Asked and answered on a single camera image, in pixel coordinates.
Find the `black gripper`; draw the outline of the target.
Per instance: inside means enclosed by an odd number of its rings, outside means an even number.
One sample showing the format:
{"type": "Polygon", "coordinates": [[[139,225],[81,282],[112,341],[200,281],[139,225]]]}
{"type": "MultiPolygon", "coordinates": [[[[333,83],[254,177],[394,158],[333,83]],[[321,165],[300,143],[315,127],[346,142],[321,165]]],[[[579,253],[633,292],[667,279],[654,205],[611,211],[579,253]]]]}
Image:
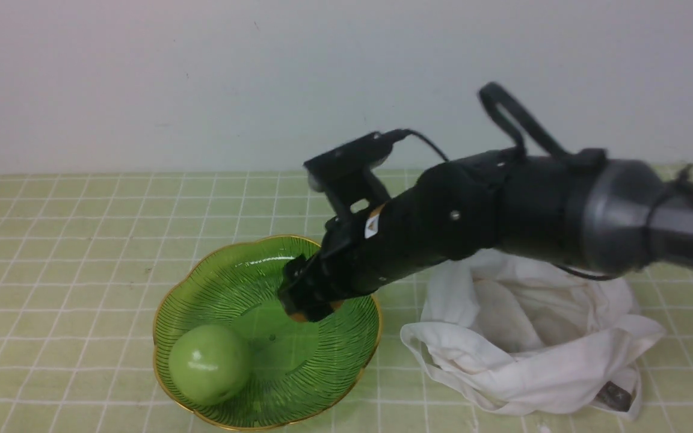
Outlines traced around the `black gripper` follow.
{"type": "Polygon", "coordinates": [[[325,224],[319,252],[283,266],[285,313],[320,322],[344,299],[497,246],[503,186],[503,170],[473,159],[435,165],[394,198],[369,169],[325,182],[335,216],[325,224]]]}

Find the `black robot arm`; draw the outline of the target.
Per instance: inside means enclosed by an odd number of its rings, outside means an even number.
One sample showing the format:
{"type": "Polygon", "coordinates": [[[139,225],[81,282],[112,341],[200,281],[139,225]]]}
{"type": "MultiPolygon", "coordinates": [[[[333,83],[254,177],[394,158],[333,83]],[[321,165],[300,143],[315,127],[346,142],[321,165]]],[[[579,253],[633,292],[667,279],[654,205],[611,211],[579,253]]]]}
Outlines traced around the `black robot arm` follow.
{"type": "Polygon", "coordinates": [[[347,299],[495,249],[612,279],[655,262],[693,269],[693,181],[638,160],[589,164],[489,151],[423,171],[396,197],[365,162],[321,155],[305,169],[335,216],[320,250],[283,269],[287,315],[317,322],[347,299]]]}

